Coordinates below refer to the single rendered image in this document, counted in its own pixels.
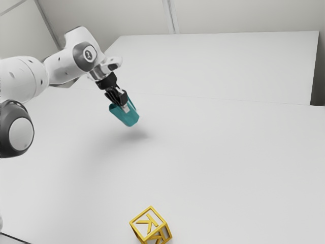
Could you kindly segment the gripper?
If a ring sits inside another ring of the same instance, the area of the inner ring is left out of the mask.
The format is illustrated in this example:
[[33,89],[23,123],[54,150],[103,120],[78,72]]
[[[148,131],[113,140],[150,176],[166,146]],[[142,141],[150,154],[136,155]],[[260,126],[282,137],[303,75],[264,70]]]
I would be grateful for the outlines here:
[[105,90],[105,96],[116,106],[119,106],[124,113],[129,112],[127,105],[127,92],[117,85],[117,77],[114,72],[111,72],[106,78],[96,81],[96,85],[100,90]]

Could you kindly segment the teal faceted mug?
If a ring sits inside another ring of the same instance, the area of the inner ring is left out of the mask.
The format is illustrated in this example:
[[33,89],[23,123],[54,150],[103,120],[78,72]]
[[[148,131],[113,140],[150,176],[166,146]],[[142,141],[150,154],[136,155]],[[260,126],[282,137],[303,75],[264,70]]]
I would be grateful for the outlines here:
[[120,107],[114,103],[111,103],[109,105],[109,111],[117,119],[119,119],[124,125],[126,125],[128,127],[132,127],[133,125],[135,125],[138,122],[140,116],[129,97],[127,97],[126,106],[129,109],[129,111],[127,113],[125,113],[125,111],[122,109],[122,107]]

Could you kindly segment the yellow open-frame letter cube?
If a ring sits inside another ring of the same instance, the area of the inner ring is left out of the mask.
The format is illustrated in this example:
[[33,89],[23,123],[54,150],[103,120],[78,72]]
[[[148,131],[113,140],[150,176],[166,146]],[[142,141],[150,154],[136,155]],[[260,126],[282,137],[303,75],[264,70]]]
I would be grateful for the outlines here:
[[129,221],[140,244],[168,244],[173,238],[166,220],[151,205]]

